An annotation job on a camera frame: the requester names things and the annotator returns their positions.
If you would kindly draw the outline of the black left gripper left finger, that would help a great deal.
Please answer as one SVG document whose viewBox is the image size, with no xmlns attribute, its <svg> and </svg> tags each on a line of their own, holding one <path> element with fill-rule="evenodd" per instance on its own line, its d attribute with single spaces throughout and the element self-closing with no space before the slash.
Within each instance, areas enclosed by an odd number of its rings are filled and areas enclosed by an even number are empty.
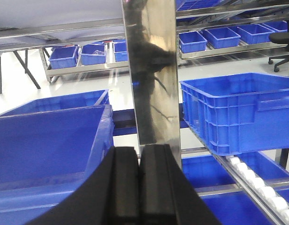
<svg viewBox="0 0 289 225">
<path fill-rule="evenodd" d="M 139 224 L 138 160 L 132 147 L 111 147 L 71 195 L 30 225 Z"/>
</svg>

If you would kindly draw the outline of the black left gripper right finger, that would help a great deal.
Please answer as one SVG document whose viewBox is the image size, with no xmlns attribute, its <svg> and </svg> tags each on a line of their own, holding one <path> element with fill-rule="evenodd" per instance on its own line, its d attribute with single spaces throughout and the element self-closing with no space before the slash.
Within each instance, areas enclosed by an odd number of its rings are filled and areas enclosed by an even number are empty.
<svg viewBox="0 0 289 225">
<path fill-rule="evenodd" d="M 141 224 L 220 224 L 183 174 L 168 144 L 144 147 L 139 175 Z"/>
</svg>

